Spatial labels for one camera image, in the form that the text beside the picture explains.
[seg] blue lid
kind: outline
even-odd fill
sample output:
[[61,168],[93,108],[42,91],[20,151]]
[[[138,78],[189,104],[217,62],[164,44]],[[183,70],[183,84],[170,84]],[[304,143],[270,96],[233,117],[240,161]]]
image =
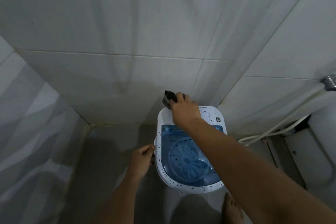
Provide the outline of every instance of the blue lid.
[[[213,126],[223,132],[222,126]],[[187,186],[207,186],[221,179],[184,131],[175,125],[162,125],[161,161],[167,175]]]

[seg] person's right arm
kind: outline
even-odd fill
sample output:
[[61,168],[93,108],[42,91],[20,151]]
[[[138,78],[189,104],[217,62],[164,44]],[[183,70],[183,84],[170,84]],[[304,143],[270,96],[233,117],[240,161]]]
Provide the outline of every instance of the person's right arm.
[[336,223],[336,213],[279,169],[201,118],[198,105],[178,93],[173,121],[211,162],[253,223]]

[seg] foot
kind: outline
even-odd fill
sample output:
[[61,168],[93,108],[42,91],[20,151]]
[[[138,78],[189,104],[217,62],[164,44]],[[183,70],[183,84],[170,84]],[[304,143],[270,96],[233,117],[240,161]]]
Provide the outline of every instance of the foot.
[[222,207],[222,223],[223,224],[243,224],[244,214],[242,208],[234,200],[230,193],[225,193],[224,203]]

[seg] person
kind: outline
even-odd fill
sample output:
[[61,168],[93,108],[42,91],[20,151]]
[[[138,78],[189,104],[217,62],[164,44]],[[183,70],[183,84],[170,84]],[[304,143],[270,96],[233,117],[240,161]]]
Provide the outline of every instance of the person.
[[[242,209],[255,224],[336,223],[336,213],[310,195],[281,170],[264,162],[248,148],[213,128],[201,118],[198,105],[177,93],[170,101],[173,122],[196,142],[230,194],[223,204],[224,223],[243,223]],[[135,195],[151,165],[154,145],[133,151],[127,174],[106,203],[101,224],[134,222]]]

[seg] hand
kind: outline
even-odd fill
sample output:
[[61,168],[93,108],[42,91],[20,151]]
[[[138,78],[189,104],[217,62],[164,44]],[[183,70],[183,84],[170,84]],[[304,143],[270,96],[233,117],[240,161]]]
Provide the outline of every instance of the hand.
[[140,149],[134,150],[128,165],[127,174],[132,179],[140,181],[148,171],[151,158],[154,153],[155,146],[153,144],[146,145]]
[[183,95],[181,92],[176,94],[177,103],[170,100],[170,108],[173,111],[173,122],[176,126],[187,131],[188,126],[196,119],[201,119],[201,113],[198,104],[191,101],[190,96]]

